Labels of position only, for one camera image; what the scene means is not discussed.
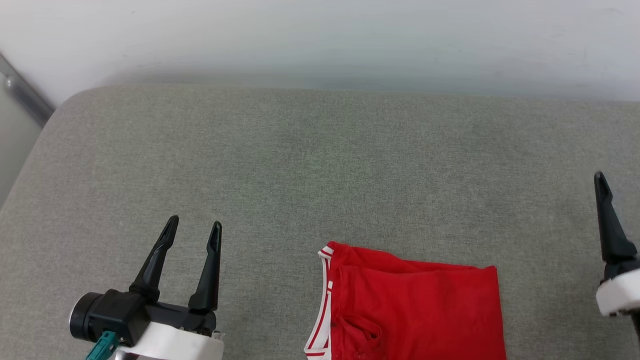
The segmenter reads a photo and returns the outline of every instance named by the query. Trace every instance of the red garment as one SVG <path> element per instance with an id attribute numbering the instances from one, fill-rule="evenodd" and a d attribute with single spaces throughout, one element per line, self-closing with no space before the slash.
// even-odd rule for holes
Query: red garment
<path id="1" fill-rule="evenodd" d="M 310 360 L 504 360 L 494 266 L 406 261 L 331 242 Z"/>

